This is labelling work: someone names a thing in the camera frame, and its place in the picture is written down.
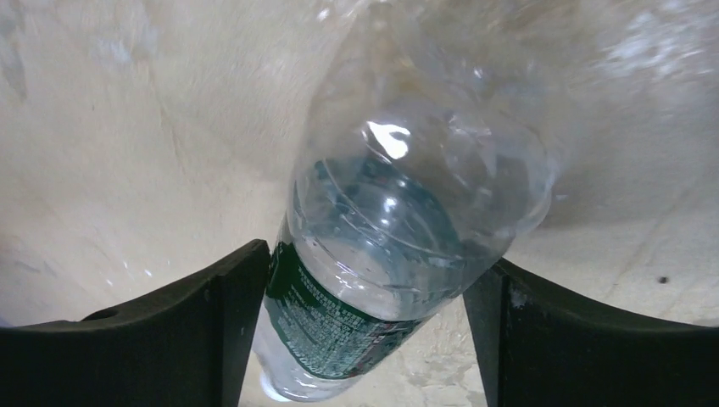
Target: clear plastic bottle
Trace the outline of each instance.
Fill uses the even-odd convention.
[[[260,311],[273,399],[351,387],[546,214],[559,166],[523,112],[547,88],[483,62],[389,4],[358,17],[313,100]]]

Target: concrete floor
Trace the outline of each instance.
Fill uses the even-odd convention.
[[[547,220],[508,257],[608,304],[719,325],[719,3],[426,2],[539,50],[587,113]],[[328,3],[350,10],[0,0],[0,325],[79,319],[274,242],[309,98],[352,19]],[[463,312],[322,405],[484,406]],[[258,371],[242,406],[273,405]]]

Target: green label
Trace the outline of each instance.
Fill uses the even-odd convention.
[[[277,244],[272,270],[265,297],[272,325],[294,359],[322,379],[365,374],[426,321],[383,321],[343,303],[307,271],[293,244]]]

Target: dirty surface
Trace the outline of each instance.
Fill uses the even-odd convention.
[[[352,19],[327,3],[0,0],[0,325],[79,319],[273,242],[307,103]],[[466,18],[478,2],[426,3]],[[478,33],[541,50],[591,136],[508,257],[719,325],[719,3],[475,11]],[[455,302],[323,405],[484,406],[471,346]],[[273,405],[258,371],[242,406]]]

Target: stain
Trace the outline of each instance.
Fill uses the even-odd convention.
[[[28,248],[18,237],[0,236],[0,271],[20,271],[58,278],[56,269],[56,266],[42,259],[40,254]]]
[[[467,401],[470,402],[471,407],[486,407],[487,396],[480,392],[468,392]]]
[[[0,2],[0,74],[21,101],[27,99],[25,66],[18,49],[18,34],[25,31],[20,0]]]
[[[512,308],[522,309],[527,303],[527,295],[519,290],[512,289],[510,292],[510,301]]]
[[[167,28],[160,22],[172,15],[170,11],[167,2],[105,0],[63,3],[57,13],[60,23],[86,44],[94,59],[115,69],[159,54],[161,34]]]
[[[430,377],[422,374],[412,374],[407,377],[407,382],[415,387],[424,387],[429,383]]]

